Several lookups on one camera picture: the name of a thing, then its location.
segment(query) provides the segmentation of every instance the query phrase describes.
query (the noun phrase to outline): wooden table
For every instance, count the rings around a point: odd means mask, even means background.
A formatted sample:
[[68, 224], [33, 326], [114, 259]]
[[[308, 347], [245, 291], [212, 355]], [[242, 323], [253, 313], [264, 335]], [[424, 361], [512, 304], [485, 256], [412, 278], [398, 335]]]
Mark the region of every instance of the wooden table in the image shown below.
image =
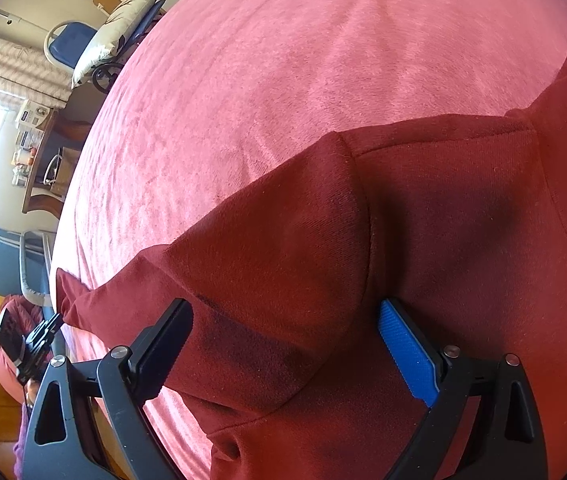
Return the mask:
[[29, 213], [31, 211], [48, 211], [59, 219], [62, 216], [64, 202], [49, 194], [33, 195], [37, 169], [39, 168], [39, 164], [44, 156], [44, 146], [46, 145], [46, 141], [49, 139], [53, 130], [68, 140], [83, 142], [86, 140], [92, 124], [84, 123], [83, 121], [68, 120], [57, 110], [53, 110], [42, 126], [44, 128], [44, 135], [42, 136], [41, 143], [39, 144], [35, 155], [35, 160], [33, 161], [30, 173], [28, 174], [28, 179], [26, 180], [26, 194], [24, 196], [24, 205], [21, 208], [21, 212]]

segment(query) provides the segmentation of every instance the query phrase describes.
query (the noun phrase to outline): white wall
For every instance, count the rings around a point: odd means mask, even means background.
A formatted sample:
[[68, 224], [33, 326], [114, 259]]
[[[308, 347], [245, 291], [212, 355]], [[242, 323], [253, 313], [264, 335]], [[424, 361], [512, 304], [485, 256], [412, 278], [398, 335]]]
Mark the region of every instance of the white wall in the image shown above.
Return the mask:
[[15, 151], [17, 128], [14, 112], [6, 115], [0, 132], [0, 227], [9, 231], [46, 230], [57, 231], [58, 220], [45, 211], [21, 212], [24, 202], [24, 189], [15, 187], [12, 182], [13, 166], [10, 163]]
[[42, 47], [46, 31], [58, 23], [75, 20], [99, 28], [106, 20], [92, 0], [0, 0], [0, 9], [45, 29], [25, 22], [7, 25], [0, 16], [0, 38], [34, 48]]

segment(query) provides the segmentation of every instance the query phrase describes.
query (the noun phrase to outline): pink blanket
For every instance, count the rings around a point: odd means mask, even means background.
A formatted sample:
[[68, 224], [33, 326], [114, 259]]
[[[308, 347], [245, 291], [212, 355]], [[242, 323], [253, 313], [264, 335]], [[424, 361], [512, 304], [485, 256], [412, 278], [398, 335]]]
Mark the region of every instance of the pink blanket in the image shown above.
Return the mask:
[[[326, 132], [525, 107], [566, 53], [567, 0], [181, 0], [88, 137], [54, 266], [98, 286]], [[106, 352], [66, 335], [81, 359]], [[210, 443], [180, 397], [147, 412], [207, 479]]]

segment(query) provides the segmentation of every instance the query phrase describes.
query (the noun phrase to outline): wheel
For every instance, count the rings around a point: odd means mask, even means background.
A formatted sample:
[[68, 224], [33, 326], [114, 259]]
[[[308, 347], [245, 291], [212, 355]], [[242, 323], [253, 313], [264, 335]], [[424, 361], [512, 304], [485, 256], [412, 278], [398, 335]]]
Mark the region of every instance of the wheel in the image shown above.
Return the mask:
[[123, 70], [121, 63], [103, 63], [92, 73], [92, 83], [103, 94], [111, 91], [117, 77]]

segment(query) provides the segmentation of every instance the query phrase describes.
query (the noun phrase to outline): red fabric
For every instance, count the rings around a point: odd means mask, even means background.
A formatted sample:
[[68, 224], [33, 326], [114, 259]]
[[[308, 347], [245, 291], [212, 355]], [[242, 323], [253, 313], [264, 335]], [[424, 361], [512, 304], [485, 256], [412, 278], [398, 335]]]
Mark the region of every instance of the red fabric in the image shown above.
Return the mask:
[[385, 475], [424, 413], [377, 333], [387, 296], [437, 344], [521, 356], [560, 478], [567, 59], [526, 110], [328, 134], [96, 290], [57, 279], [66, 322], [110, 347], [192, 303], [166, 386], [211, 439], [214, 480]]
[[[6, 308], [17, 321], [22, 334], [32, 332], [43, 319], [41, 308], [30, 303], [25, 297], [6, 296], [1, 310]], [[0, 384], [19, 404], [24, 402], [24, 387], [19, 384], [15, 375], [15, 365], [0, 347]]]

